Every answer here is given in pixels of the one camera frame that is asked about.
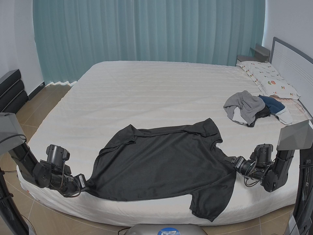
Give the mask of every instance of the mattress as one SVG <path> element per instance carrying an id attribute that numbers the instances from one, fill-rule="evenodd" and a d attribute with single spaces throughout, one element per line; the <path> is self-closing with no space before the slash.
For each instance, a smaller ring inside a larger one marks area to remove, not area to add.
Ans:
<path id="1" fill-rule="evenodd" d="M 36 158 L 46 160 L 46 147 L 56 144 L 70 152 L 72 174 L 88 179 L 94 161 L 112 136 L 132 124 L 156 128 L 194 124 L 211 118 L 223 138 L 228 156 L 249 158 L 256 145 L 277 145 L 280 128 L 274 116 L 261 118 L 248 128 L 227 118 L 223 105 L 236 92 L 261 92 L 238 67 L 177 62 L 115 61 L 93 65 L 61 99 L 29 141 Z M 297 123 L 309 118 L 295 100 L 282 100 Z M 213 221 L 194 216 L 191 195 L 174 198 L 116 202 L 86 192 L 64 198 L 57 191 L 26 182 L 21 186 L 41 203 L 58 211 L 95 222 L 132 226 L 139 223 L 192 223 L 221 225 L 246 221 L 295 203 L 299 151 L 295 152 L 285 186 L 268 193 L 259 184 L 245 187 L 237 178 L 228 206 Z"/>

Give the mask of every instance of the white headboard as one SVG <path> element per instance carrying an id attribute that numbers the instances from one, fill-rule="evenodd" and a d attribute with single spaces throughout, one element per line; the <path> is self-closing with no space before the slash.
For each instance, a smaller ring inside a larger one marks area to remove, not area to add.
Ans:
<path id="1" fill-rule="evenodd" d="M 312 116 L 313 59 L 290 44 L 274 37 L 269 62 L 300 93 L 300 103 Z"/>

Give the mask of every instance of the floral pillowcase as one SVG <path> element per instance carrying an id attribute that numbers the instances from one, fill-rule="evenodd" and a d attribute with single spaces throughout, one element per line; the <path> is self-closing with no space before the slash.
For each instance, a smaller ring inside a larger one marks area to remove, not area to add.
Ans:
<path id="1" fill-rule="evenodd" d="M 265 96 L 299 99 L 300 95 L 270 63 L 244 61 L 237 64 L 255 82 Z"/>

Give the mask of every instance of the curtain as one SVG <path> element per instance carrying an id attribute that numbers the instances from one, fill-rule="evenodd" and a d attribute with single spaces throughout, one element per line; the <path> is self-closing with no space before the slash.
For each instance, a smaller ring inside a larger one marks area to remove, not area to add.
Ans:
<path id="1" fill-rule="evenodd" d="M 101 61 L 235 65 L 261 44 L 265 0 L 33 0 L 45 83 Z"/>

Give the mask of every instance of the white wall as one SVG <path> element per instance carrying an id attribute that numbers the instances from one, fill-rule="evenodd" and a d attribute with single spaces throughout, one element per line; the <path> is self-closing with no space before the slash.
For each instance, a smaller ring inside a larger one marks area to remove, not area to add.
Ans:
<path id="1" fill-rule="evenodd" d="M 0 77 L 20 69 L 29 95 L 42 77 L 33 28 L 33 0 L 0 0 Z"/>
<path id="2" fill-rule="evenodd" d="M 273 37 L 313 58 L 313 0 L 266 0 L 263 46 L 269 50 Z"/>

